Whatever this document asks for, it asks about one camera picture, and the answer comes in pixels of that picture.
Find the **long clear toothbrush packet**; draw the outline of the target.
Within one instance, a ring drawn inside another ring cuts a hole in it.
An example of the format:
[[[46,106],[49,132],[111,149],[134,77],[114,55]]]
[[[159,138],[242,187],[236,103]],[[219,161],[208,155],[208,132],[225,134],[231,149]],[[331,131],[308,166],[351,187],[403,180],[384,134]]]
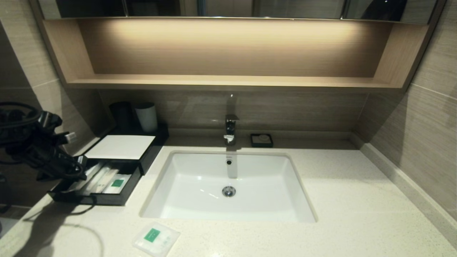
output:
[[[87,180],[86,181],[78,181],[74,182],[66,192],[73,192],[73,191],[79,191],[83,187],[85,187],[91,179],[100,171],[101,168],[106,164],[106,161],[100,161],[96,165],[93,165],[88,169],[88,174],[87,174]]]

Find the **black drawer of amenity box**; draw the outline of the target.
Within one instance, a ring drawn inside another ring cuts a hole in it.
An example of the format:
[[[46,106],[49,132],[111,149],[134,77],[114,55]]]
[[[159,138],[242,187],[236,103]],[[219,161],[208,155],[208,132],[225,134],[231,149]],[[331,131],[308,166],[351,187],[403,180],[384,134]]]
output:
[[[52,200],[58,203],[70,203],[75,205],[93,205],[93,206],[124,206],[131,196],[135,187],[142,177],[142,168],[139,163],[127,162],[121,166],[119,171],[121,175],[129,175],[130,177],[124,182],[119,193],[91,193],[89,195],[81,195],[72,192],[64,192],[71,185],[68,181],[62,181],[53,189],[48,191],[48,195]]]

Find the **square clear packet green label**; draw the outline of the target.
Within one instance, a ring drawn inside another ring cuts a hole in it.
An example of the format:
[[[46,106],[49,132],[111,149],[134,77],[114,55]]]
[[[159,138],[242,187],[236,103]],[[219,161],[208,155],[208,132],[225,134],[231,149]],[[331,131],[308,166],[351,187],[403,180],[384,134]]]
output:
[[[152,257],[167,257],[181,233],[161,223],[151,223],[134,237],[132,246]]]

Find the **black amenity box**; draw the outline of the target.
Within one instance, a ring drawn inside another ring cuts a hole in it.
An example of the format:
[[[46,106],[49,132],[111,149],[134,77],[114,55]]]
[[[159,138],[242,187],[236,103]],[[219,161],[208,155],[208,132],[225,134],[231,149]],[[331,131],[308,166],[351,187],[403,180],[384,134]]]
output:
[[[149,170],[150,166],[154,162],[155,158],[158,156],[160,150],[165,145],[166,140],[169,138],[169,130],[167,124],[158,124],[158,129],[153,133],[145,133],[140,128],[135,128],[131,132],[121,132],[117,127],[112,129],[108,132],[107,135],[142,135],[142,136],[155,136],[153,143],[150,144],[149,148],[146,152],[142,155],[139,160],[116,160],[116,159],[100,159],[100,160],[108,160],[112,162],[119,162],[119,163],[127,163],[127,162],[135,162],[139,163],[142,168],[142,175],[145,175]]]

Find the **long beige sachet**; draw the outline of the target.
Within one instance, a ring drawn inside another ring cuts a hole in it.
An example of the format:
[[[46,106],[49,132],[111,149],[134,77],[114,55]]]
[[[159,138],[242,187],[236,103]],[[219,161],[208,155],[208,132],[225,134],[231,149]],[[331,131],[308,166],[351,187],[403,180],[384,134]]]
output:
[[[101,170],[93,177],[89,186],[87,187],[87,193],[102,193],[105,187],[109,184],[109,181],[119,172],[117,168],[110,168],[108,166],[101,168]]]

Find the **flat white sachet green label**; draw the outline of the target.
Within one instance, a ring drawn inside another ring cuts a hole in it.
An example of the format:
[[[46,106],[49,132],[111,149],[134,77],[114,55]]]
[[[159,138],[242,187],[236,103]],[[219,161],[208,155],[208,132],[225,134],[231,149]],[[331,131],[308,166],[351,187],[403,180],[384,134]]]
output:
[[[116,174],[103,190],[103,194],[120,194],[124,186],[129,181],[131,175]]]

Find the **white card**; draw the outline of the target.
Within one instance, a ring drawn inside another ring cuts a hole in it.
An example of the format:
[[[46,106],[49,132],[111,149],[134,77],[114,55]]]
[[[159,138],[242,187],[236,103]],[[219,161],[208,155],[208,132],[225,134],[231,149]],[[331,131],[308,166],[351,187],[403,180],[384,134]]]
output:
[[[155,136],[107,135],[84,155],[89,159],[139,160]]]

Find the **black cup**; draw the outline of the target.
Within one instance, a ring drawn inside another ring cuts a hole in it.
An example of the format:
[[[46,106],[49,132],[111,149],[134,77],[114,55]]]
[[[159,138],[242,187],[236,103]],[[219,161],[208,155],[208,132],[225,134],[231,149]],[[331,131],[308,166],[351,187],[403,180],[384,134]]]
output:
[[[129,101],[119,101],[108,106],[111,115],[121,132],[131,132],[135,128],[132,104]]]

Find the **white cup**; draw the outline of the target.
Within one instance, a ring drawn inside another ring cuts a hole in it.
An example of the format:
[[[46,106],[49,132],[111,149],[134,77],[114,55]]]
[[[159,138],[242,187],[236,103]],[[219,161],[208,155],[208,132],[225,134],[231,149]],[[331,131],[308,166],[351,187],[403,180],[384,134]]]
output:
[[[158,119],[155,104],[142,102],[134,105],[140,126],[145,133],[153,133],[158,129]]]

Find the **white ceramic sink basin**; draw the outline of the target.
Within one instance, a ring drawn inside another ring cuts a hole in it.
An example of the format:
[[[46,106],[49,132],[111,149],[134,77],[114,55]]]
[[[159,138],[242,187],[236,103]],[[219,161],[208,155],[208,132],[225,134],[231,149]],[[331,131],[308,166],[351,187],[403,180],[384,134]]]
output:
[[[235,187],[235,196],[224,197],[225,186]],[[240,152],[171,153],[140,216],[210,221],[318,221],[289,156]]]

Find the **chrome faucet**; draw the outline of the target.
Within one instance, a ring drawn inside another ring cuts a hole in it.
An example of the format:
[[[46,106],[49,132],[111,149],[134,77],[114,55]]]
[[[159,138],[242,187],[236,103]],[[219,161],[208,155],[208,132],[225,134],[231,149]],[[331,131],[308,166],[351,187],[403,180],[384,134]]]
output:
[[[232,146],[236,143],[235,128],[236,122],[239,118],[234,114],[228,114],[225,116],[225,134],[223,136],[225,145]]]

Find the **black soap dish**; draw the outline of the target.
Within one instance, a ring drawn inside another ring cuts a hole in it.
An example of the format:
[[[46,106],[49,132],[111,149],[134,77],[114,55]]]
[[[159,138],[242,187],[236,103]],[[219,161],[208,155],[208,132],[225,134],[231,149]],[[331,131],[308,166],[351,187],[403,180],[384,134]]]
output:
[[[252,147],[254,147],[254,148],[272,148],[274,146],[273,139],[270,134],[267,134],[270,136],[270,139],[271,139],[270,142],[259,141],[258,135],[261,135],[261,134],[251,134],[250,135],[250,141],[251,141]]]

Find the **light wooden wall shelf niche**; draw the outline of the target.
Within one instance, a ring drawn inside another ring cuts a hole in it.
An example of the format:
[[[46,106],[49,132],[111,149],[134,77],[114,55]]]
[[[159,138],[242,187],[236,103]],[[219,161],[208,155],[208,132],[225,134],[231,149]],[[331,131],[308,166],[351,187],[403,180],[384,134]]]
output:
[[[287,19],[36,19],[73,89],[406,91],[436,24]]]

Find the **mirrored wall cabinet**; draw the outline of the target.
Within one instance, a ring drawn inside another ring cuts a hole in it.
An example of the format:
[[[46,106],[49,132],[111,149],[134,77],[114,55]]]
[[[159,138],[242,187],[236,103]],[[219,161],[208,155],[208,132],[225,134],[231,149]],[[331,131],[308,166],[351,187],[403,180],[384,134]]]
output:
[[[44,19],[236,17],[427,24],[438,0],[36,0]]]

